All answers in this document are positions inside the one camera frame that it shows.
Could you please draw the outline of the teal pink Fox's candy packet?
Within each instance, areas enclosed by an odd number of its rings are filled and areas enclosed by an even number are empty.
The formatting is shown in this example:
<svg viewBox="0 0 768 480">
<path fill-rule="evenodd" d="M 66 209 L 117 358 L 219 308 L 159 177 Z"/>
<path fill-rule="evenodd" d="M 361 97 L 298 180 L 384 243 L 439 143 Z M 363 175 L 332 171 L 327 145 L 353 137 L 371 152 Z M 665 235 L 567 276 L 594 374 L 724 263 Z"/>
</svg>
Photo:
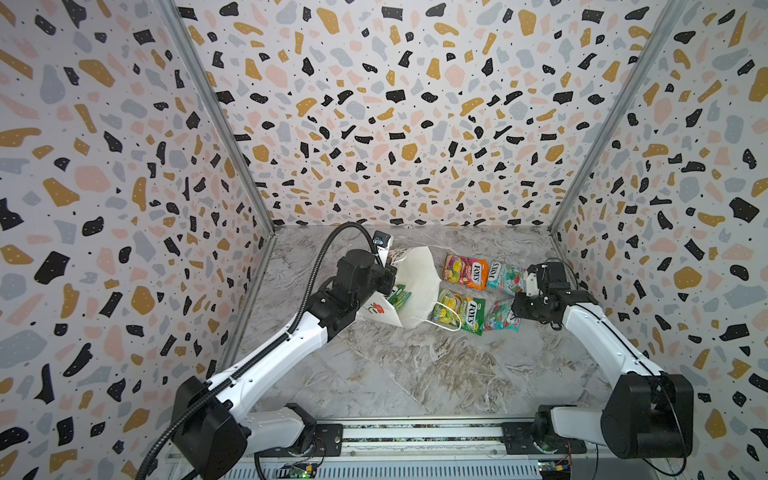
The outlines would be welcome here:
<svg viewBox="0 0 768 480">
<path fill-rule="evenodd" d="M 486 287 L 514 295 L 525 289 L 526 270 L 494 260 L 489 264 Z"/>
</svg>

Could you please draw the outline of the white paper bag red flower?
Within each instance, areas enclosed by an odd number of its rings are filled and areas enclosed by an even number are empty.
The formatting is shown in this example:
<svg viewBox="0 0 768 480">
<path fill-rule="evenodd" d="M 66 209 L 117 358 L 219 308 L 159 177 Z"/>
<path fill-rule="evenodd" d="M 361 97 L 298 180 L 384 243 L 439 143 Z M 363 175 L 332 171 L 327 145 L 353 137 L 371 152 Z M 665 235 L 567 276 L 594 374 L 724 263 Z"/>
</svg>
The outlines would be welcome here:
<svg viewBox="0 0 768 480">
<path fill-rule="evenodd" d="M 387 266 L 396 269 L 388 293 L 374 293 L 357 316 L 405 330 L 428 323 L 455 332 L 462 326 L 459 312 L 439 300 L 441 279 L 428 246 L 394 249 Z"/>
</svg>

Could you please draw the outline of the orange pink Fox's candy packet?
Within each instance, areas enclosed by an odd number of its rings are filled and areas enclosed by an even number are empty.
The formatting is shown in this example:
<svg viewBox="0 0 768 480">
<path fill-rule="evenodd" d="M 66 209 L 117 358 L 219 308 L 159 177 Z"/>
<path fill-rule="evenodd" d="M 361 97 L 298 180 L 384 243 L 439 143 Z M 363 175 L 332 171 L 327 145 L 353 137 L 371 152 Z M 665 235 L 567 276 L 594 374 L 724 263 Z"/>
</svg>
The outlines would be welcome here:
<svg viewBox="0 0 768 480">
<path fill-rule="evenodd" d="M 446 256 L 442 271 L 444 281 L 475 290 L 486 289 L 488 275 L 487 261 L 456 254 Z"/>
</svg>

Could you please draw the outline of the green snack packet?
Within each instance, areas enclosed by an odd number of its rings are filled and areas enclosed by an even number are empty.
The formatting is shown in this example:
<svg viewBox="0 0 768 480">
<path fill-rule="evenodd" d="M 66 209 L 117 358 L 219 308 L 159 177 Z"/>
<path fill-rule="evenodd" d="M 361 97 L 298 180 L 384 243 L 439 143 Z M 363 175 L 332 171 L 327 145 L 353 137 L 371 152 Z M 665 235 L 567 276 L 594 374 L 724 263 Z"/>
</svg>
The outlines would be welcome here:
<svg viewBox="0 0 768 480">
<path fill-rule="evenodd" d="M 398 311 L 406 305 L 411 295 L 412 292 L 409 291 L 404 284 L 397 284 L 393 287 L 391 294 L 387 297 L 387 301 L 395 311 Z"/>
<path fill-rule="evenodd" d="M 464 330 L 481 335 L 484 331 L 486 300 L 441 289 L 430 320 L 450 331 Z"/>
</svg>

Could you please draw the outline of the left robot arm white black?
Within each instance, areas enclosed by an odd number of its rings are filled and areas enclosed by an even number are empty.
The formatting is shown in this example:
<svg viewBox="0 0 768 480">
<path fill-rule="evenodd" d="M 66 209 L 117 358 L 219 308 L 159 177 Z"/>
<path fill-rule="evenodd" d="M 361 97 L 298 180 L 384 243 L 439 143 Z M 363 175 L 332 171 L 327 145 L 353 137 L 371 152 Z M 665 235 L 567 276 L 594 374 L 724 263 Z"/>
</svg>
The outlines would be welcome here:
<svg viewBox="0 0 768 480">
<path fill-rule="evenodd" d="M 306 456 L 315 446 L 316 420 L 295 403 L 260 414 L 252 408 L 305 357 L 351 325 L 375 293 L 388 293 L 396 268 L 388 248 L 348 251 L 325 287 L 312 293 L 296 327 L 286 325 L 258 349 L 202 382 L 192 377 L 176 394 L 171 436 L 192 467 L 191 476 L 219 479 L 248 452 Z"/>
</svg>

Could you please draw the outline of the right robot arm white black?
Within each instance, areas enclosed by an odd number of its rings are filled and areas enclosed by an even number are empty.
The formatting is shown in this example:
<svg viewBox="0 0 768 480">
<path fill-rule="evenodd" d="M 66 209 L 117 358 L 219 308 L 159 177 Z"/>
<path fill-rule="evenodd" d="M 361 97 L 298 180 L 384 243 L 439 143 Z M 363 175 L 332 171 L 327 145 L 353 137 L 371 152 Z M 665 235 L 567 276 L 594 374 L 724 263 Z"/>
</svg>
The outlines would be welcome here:
<svg viewBox="0 0 768 480">
<path fill-rule="evenodd" d="M 692 384 L 643 355 L 608 319 L 597 300 L 574 288 L 559 261 L 533 264 L 512 310 L 581 342 L 611 386 L 604 407 L 542 405 L 532 441 L 552 451 L 568 441 L 608 448 L 620 459 L 688 458 L 693 449 Z"/>
</svg>

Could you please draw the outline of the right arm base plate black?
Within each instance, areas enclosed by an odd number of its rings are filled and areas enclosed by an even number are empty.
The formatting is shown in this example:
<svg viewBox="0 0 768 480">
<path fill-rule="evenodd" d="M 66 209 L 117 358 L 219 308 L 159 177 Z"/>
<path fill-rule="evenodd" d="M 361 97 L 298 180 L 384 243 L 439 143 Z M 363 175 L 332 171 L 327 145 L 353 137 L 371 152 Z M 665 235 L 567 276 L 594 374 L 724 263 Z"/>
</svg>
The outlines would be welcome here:
<svg viewBox="0 0 768 480">
<path fill-rule="evenodd" d="M 561 455 L 585 454 L 586 444 L 581 440 L 561 437 L 536 436 L 533 421 L 503 422 L 501 424 L 501 443 L 508 455 Z"/>
</svg>

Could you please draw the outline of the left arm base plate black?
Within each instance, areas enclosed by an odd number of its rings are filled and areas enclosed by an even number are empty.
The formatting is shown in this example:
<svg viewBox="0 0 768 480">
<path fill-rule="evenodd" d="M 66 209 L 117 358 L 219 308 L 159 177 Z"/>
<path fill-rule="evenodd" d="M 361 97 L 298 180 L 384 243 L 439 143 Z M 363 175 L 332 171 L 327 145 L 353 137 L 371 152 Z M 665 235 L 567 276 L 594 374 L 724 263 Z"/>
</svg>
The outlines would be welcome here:
<svg viewBox="0 0 768 480">
<path fill-rule="evenodd" d="M 306 427 L 299 438 L 288 447 L 275 447 L 260 452 L 262 458 L 340 457 L 343 446 L 344 425 L 320 423 Z"/>
</svg>

